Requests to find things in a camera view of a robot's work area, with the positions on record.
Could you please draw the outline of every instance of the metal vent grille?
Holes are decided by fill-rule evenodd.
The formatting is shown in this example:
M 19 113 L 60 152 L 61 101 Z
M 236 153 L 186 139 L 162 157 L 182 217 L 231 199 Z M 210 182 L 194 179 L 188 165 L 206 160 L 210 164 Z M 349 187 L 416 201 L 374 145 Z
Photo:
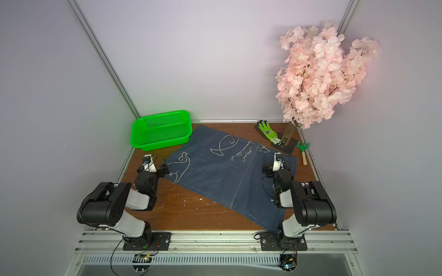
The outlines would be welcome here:
M 273 254 L 180 254 L 178 256 L 156 256 L 156 265 L 277 265 Z
M 134 258 L 135 254 L 114 254 L 115 265 L 277 265 L 279 255 L 274 254 L 179 254 L 154 256 L 151 263 Z M 109 265 L 111 254 L 86 255 L 84 265 Z

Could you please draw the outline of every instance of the pink flower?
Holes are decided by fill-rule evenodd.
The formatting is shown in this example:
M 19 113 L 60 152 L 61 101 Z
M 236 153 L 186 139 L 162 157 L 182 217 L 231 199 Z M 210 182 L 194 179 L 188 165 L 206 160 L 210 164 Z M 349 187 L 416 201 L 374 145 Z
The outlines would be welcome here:
M 282 106 L 284 121 L 302 124 L 330 119 L 336 104 L 348 102 L 356 86 L 366 76 L 367 63 L 377 56 L 375 40 L 355 40 L 348 55 L 340 47 L 344 35 L 337 35 L 331 23 L 318 28 L 296 27 L 281 36 L 281 46 L 290 50 L 287 66 L 277 73 L 276 98 Z
M 306 100 L 295 101 L 295 107 L 298 111 L 304 111 L 309 107 L 309 102 Z

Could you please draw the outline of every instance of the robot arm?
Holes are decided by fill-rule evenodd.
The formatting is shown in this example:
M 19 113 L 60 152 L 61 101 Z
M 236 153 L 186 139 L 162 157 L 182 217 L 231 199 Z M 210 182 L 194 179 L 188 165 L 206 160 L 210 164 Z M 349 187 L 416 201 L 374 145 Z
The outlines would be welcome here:
M 336 222 L 335 207 L 322 184 L 294 181 L 281 153 L 275 153 L 273 165 L 264 166 L 263 173 L 273 178 L 275 204 L 279 208 L 293 207 L 294 214 L 280 227 L 285 237 L 300 238 L 308 230 Z
M 156 202 L 158 178 L 168 173 L 166 164 L 159 169 L 153 165 L 152 155 L 145 155 L 142 169 L 138 169 L 136 190 L 130 183 L 101 182 L 81 203 L 77 221 L 92 227 L 106 227 L 124 235 L 128 250 L 151 246 L 154 239 L 150 224 L 124 210 L 151 211 Z

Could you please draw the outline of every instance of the mounting plate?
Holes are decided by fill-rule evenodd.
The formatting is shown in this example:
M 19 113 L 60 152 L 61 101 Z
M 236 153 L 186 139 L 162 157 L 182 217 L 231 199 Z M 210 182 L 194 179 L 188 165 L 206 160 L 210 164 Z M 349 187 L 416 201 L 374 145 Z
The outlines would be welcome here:
M 158 245 L 156 245 L 156 241 L 158 241 L 158 244 L 160 245 L 159 251 L 168 251 L 169 250 L 169 244 L 170 244 L 170 232 L 153 232 L 153 246 L 152 251 L 156 251 Z M 124 243 L 123 250 L 146 250 L 146 248 L 143 248 L 143 246 L 138 245 L 131 245 L 128 243 Z
M 278 237 L 275 233 L 271 232 L 262 232 L 259 233 L 262 251 L 278 251 L 285 250 L 287 248 L 292 247 L 296 244 L 297 251 L 306 251 L 307 243 L 305 241 L 304 235 L 301 238 L 288 238 L 286 236 L 281 238 L 281 241 L 278 242 Z
M 282 133 L 277 132 L 276 133 L 278 135 L 278 138 L 281 139 L 282 138 Z M 273 143 L 271 143 L 271 146 L 276 148 L 277 150 L 279 150 L 280 152 L 284 152 L 288 155 L 292 155 L 293 150 L 296 148 L 296 145 L 298 144 L 298 140 L 296 140 L 295 138 L 290 139 L 290 142 L 287 146 L 284 147 L 283 144 L 281 144 L 280 146 L 277 145 L 273 145 Z

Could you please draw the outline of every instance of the wooden tabletop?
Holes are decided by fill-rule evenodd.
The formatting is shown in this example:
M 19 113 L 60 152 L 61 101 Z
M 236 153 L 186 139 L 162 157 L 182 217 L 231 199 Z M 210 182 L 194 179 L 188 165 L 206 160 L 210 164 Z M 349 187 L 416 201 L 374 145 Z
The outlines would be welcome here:
M 259 134 L 255 124 L 204 124 L 207 127 L 227 132 L 228 134 L 252 140 L 269 146 L 271 143 Z M 286 124 L 271 124 L 276 132 L 284 132 Z M 293 138 L 301 140 L 298 132 Z M 142 151 L 136 149 L 127 167 L 123 182 L 134 183 L 137 177 L 137 168 L 141 165 L 141 159 L 145 154 L 157 153 L 156 167 L 182 145 L 165 147 L 154 151 Z M 315 180 L 313 169 L 310 164 L 302 164 L 301 151 L 294 150 L 293 156 L 298 158 L 295 180 L 309 182 Z M 138 219 L 148 221 L 153 230 L 262 230 L 263 228 L 246 219 L 241 214 L 213 202 L 203 196 L 189 191 L 177 184 L 160 178 L 158 182 L 157 201 L 150 212 L 133 211 L 126 208 L 126 211 Z M 293 214 L 293 209 L 286 210 L 285 219 Z M 333 230 L 333 226 L 318 228 L 319 230 Z

